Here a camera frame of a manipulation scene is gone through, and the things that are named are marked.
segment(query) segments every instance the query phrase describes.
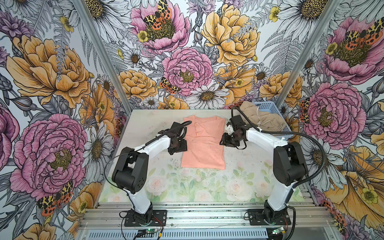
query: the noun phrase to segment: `beige garment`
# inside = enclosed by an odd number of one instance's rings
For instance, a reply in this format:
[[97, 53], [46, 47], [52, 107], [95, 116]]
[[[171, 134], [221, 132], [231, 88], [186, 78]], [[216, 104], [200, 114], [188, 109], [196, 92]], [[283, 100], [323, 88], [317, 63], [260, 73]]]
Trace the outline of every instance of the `beige garment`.
[[[251, 102], [244, 101], [240, 106], [240, 110], [262, 130], [265, 131], [282, 131], [286, 126], [285, 120], [277, 113], [262, 112], [259, 107]], [[245, 123], [248, 123], [243, 116], [241, 116]]]

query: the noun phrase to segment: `floral tablecloth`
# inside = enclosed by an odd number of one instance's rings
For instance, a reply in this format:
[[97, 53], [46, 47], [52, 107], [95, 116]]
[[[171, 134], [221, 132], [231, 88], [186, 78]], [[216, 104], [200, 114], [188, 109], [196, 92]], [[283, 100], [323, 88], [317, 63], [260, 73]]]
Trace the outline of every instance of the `floral tablecloth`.
[[[173, 121], [183, 117], [219, 116], [230, 118], [230, 110], [134, 110], [118, 149], [138, 146]], [[157, 126], [149, 122], [156, 119]], [[152, 202], [263, 202], [271, 194], [277, 181], [272, 170], [272, 156], [256, 144], [245, 150], [225, 147], [225, 170], [182, 168], [182, 153], [169, 155], [163, 151], [149, 160], [147, 180], [143, 187]], [[112, 164], [109, 178], [115, 166]], [[296, 190], [291, 201], [303, 201]], [[120, 189], [104, 184], [99, 202], [129, 202]]]

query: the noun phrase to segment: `pink peony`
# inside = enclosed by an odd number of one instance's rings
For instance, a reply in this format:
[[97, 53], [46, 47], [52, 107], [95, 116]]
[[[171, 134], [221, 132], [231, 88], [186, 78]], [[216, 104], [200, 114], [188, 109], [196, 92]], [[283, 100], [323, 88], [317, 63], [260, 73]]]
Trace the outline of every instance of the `pink peony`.
[[305, 132], [324, 139], [335, 150], [349, 146], [364, 129], [367, 118], [361, 96], [347, 83], [322, 83], [310, 97], [308, 115]]
[[181, 89], [180, 95], [189, 96], [191, 91], [212, 81], [212, 65], [208, 56], [193, 48], [177, 49], [163, 60], [164, 77]]
[[12, 152], [12, 142], [19, 134], [20, 128], [16, 118], [8, 109], [0, 106], [0, 171], [8, 162]]
[[353, 20], [348, 17], [333, 31], [334, 36], [329, 37], [324, 62], [320, 65], [321, 72], [339, 81], [349, 81], [358, 85], [377, 75], [384, 68], [383, 37], [373, 45], [359, 45], [352, 51], [345, 48], [346, 32], [353, 30], [361, 32], [374, 23], [374, 21], [365, 22], [365, 19], [359, 22], [358, 18]]
[[85, 175], [83, 164], [87, 133], [65, 114], [54, 114], [48, 120], [26, 127], [15, 144], [15, 169], [11, 189], [37, 200], [56, 194], [69, 181], [77, 187]]
[[[189, 18], [184, 18], [184, 15], [180, 13], [180, 9], [177, 4], [173, 6], [169, 0], [167, 2], [168, 7], [172, 10], [170, 23], [174, 27], [174, 33], [166, 33], [167, 36], [155, 39], [154, 41], [149, 37], [147, 41], [143, 42], [144, 46], [148, 49], [148, 52], [156, 55], [163, 52], [174, 51], [178, 47], [185, 46], [189, 38]], [[131, 25], [134, 27], [131, 28], [131, 32], [133, 34], [138, 34], [140, 31], [147, 31], [147, 25], [144, 23], [143, 19], [149, 15], [154, 15], [157, 11], [157, 6], [158, 4], [156, 3], [154, 7], [148, 5], [147, 8], [144, 8], [140, 5], [140, 8], [132, 8]]]

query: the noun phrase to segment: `rose pattern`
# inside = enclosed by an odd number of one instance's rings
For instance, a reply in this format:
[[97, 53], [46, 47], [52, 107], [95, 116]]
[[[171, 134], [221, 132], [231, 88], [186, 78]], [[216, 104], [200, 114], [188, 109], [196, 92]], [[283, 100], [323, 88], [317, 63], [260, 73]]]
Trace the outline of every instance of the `rose pattern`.
[[16, 168], [11, 189], [31, 194], [37, 200], [54, 195], [69, 181], [77, 187], [85, 176], [83, 164], [87, 133], [65, 114], [26, 127], [15, 143]]

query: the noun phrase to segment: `flower bud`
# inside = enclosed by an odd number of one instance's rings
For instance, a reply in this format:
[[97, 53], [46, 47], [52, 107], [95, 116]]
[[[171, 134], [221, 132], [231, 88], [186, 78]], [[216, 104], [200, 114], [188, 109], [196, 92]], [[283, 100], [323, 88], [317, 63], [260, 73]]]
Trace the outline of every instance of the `flower bud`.
[[10, 99], [19, 109], [23, 111], [36, 110], [37, 106], [28, 97], [18, 97]]

